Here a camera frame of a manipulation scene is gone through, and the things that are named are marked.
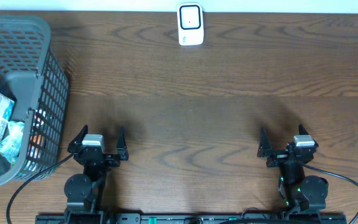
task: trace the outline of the plastic basket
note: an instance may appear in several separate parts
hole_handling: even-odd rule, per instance
[[[60,151],[68,79],[50,48],[49,25],[41,18],[0,16],[0,90],[15,101],[11,120],[25,122],[15,165],[0,156],[1,185],[27,180],[54,165]]]

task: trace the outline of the wooden table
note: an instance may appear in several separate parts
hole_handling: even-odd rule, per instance
[[[181,47],[175,13],[1,12],[43,17],[70,77],[60,159],[88,124],[114,149],[126,127],[128,162],[109,176],[112,211],[242,212],[285,206],[278,169],[256,158],[259,130],[284,148],[303,123],[320,147],[312,166],[358,181],[358,15],[205,13],[204,43]],[[14,223],[62,213],[73,159],[31,183]],[[329,181],[327,209],[358,209],[358,188]],[[20,186],[0,187],[0,223]]]

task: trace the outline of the white device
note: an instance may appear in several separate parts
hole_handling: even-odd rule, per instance
[[[178,31],[180,45],[199,45],[203,43],[203,8],[199,4],[185,3],[179,5]]]

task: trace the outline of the wire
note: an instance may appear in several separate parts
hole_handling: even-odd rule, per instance
[[[267,219],[267,217],[265,216],[265,214],[262,213],[262,211],[260,211],[259,208],[256,208],[256,207],[250,207],[250,208],[247,208],[242,214],[241,214],[241,218],[244,218],[244,215],[246,215],[247,212],[249,212],[249,210],[256,210],[258,211],[260,214],[262,214],[264,216],[265,219]]]
[[[11,200],[9,201],[7,207],[6,207],[6,221],[8,222],[8,224],[12,224],[11,221],[11,207],[12,207],[12,203],[13,200],[15,200],[17,194],[19,194],[19,192],[21,190],[23,190],[23,188],[29,184],[31,182],[31,180],[36,179],[37,177],[39,177],[40,175],[60,166],[61,164],[63,164],[64,162],[66,162],[67,160],[69,160],[69,158],[73,157],[74,154],[70,154],[69,156],[67,156],[66,158],[64,158],[63,160],[61,160],[60,162],[56,163],[55,165],[48,167],[46,169],[44,169],[43,171],[40,171],[38,174],[35,174],[34,176],[30,177],[30,179],[28,179],[26,182],[24,182],[17,190],[16,192],[13,194],[13,196],[11,197]]]
[[[308,168],[308,169],[311,169],[311,170],[314,170],[314,171],[317,171],[317,172],[320,172],[320,173],[323,173],[323,174],[328,174],[328,175],[331,175],[331,176],[334,176],[334,177],[337,177],[337,178],[340,178],[342,180],[346,180],[346,181],[349,181],[350,183],[356,185],[358,187],[358,183],[348,177],[345,177],[345,176],[342,176],[342,175],[339,175],[339,174],[335,174],[333,172],[329,172],[329,171],[326,171],[326,170],[322,170],[322,169],[319,169],[319,168],[315,168],[315,167],[312,167],[312,166],[309,166],[309,165],[306,165],[304,163],[302,163],[301,161],[299,161],[296,156],[293,156],[295,158],[296,161],[298,161],[303,167],[305,168]],[[353,217],[353,219],[349,222],[349,224],[353,224],[356,222],[356,220],[358,219],[358,211],[356,213],[356,215]]]
[[[242,220],[231,220],[221,222],[220,224],[248,224],[248,223],[265,223],[265,224],[316,224],[315,222],[276,220],[263,218],[247,218]]]

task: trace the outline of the green component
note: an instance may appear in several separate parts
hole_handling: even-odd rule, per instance
[[[149,218],[149,224],[157,224],[157,218]]]

